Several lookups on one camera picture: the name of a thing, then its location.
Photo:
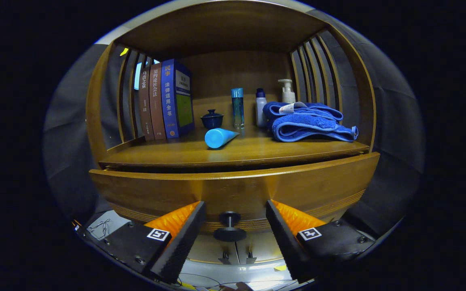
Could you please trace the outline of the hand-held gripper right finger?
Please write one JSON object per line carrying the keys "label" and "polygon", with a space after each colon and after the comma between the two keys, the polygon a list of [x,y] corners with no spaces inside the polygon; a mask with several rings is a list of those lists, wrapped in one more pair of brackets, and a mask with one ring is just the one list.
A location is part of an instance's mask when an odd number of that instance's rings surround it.
{"label": "hand-held gripper right finger", "polygon": [[266,217],[287,269],[299,283],[350,265],[376,242],[347,221],[325,222],[275,200],[267,200]]}

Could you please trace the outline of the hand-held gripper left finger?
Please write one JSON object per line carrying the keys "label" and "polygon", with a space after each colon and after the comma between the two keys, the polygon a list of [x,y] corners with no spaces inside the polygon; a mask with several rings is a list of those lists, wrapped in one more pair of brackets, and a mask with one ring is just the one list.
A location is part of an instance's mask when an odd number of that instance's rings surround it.
{"label": "hand-held gripper left finger", "polygon": [[85,242],[150,279],[174,284],[205,221],[206,204],[197,201],[147,224],[126,221],[101,238],[76,227]]}

